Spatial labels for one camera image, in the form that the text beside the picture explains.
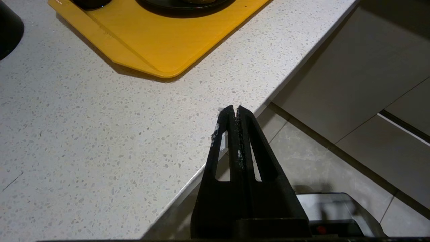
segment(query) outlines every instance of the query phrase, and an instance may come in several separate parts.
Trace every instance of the black container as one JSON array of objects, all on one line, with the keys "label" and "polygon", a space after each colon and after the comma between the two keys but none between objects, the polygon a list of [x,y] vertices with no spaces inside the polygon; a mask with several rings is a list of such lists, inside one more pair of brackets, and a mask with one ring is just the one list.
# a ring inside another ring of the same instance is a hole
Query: black container
[{"label": "black container", "polygon": [[105,6],[111,0],[72,0],[78,7],[85,10],[97,9]]},{"label": "black container", "polygon": [[23,33],[21,18],[0,0],[0,60],[15,49]]}]

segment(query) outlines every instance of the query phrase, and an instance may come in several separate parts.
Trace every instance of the floor tile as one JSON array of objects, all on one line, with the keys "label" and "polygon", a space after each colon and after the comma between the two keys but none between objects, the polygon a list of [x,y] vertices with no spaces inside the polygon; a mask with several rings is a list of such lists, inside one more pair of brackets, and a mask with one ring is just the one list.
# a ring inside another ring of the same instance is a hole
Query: floor tile
[{"label": "floor tile", "polygon": [[266,108],[258,117],[258,124],[263,130],[266,139],[270,142],[279,130],[287,123],[287,121],[273,112],[271,109]]},{"label": "floor tile", "polygon": [[200,182],[182,202],[174,202],[146,231],[144,240],[186,240],[191,238],[191,215]]},{"label": "floor tile", "polygon": [[408,205],[394,198],[381,221],[386,235],[390,237],[428,237],[430,220],[417,213]]},{"label": "floor tile", "polygon": [[297,193],[345,192],[382,219],[393,196],[292,124],[270,145]]}]

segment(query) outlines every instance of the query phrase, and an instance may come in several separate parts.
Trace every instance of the yellow cutting board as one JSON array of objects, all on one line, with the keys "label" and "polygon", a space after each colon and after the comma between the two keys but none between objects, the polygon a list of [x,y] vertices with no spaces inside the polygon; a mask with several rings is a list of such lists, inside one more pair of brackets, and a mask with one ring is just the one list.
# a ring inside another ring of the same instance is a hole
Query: yellow cutting board
[{"label": "yellow cutting board", "polygon": [[181,74],[270,0],[236,0],[197,18],[152,13],[136,0],[85,11],[69,0],[48,4],[113,62],[161,78]]}]

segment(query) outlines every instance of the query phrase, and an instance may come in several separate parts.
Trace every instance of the cabinet door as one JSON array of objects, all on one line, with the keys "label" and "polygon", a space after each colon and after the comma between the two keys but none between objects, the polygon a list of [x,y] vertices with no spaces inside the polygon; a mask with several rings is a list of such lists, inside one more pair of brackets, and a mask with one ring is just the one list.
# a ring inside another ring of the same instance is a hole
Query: cabinet door
[{"label": "cabinet door", "polygon": [[430,146],[374,116],[343,138],[338,147],[430,208]]},{"label": "cabinet door", "polygon": [[[430,24],[430,19],[422,23]],[[430,75],[430,41],[404,26],[359,6],[273,102],[338,142]]]},{"label": "cabinet door", "polygon": [[385,110],[430,136],[430,78],[414,87]]}]

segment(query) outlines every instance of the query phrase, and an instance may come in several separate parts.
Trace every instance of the black base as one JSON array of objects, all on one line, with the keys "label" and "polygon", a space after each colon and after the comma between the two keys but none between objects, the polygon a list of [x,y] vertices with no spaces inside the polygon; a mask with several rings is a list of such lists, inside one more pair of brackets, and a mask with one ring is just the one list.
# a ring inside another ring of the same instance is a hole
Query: black base
[{"label": "black base", "polygon": [[0,0],[0,60],[18,46],[23,34],[21,18]]}]

